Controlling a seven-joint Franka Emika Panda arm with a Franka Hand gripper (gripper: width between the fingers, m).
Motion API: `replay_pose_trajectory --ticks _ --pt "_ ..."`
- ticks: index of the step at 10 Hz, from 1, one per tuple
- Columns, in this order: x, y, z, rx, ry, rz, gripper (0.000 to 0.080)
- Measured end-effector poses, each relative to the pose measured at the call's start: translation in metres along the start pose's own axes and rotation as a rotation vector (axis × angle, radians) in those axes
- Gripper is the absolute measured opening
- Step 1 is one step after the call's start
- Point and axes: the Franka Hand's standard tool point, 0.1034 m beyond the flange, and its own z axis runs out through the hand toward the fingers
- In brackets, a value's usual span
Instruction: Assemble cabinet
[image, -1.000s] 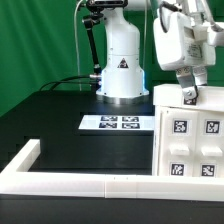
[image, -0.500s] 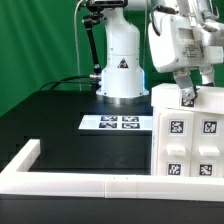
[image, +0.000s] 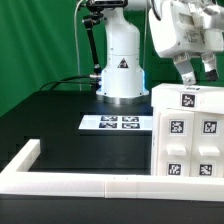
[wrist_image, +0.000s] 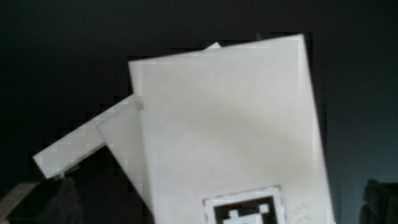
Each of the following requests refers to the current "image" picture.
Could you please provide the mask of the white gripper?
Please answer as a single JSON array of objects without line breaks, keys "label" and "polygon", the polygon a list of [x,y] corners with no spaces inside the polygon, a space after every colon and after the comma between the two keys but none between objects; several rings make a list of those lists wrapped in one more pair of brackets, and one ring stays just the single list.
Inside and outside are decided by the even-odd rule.
[{"label": "white gripper", "polygon": [[218,4],[202,6],[196,0],[165,0],[161,4],[160,20],[153,10],[149,11],[149,25],[155,51],[161,58],[174,57],[174,66],[184,85],[196,83],[188,54],[202,54],[208,81],[219,78],[216,55],[207,52],[224,50],[224,7]]}]

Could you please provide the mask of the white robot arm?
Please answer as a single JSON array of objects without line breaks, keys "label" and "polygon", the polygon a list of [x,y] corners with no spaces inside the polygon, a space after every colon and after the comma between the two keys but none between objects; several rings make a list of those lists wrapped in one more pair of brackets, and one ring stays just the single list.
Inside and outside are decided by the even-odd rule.
[{"label": "white robot arm", "polygon": [[144,10],[154,48],[170,58],[182,82],[196,83],[191,59],[199,57],[209,81],[218,79],[216,56],[224,51],[224,6],[216,0],[87,0],[91,25],[105,24],[107,64],[101,70],[97,98],[128,104],[148,98],[145,73],[139,64],[140,33],[123,11]]}]

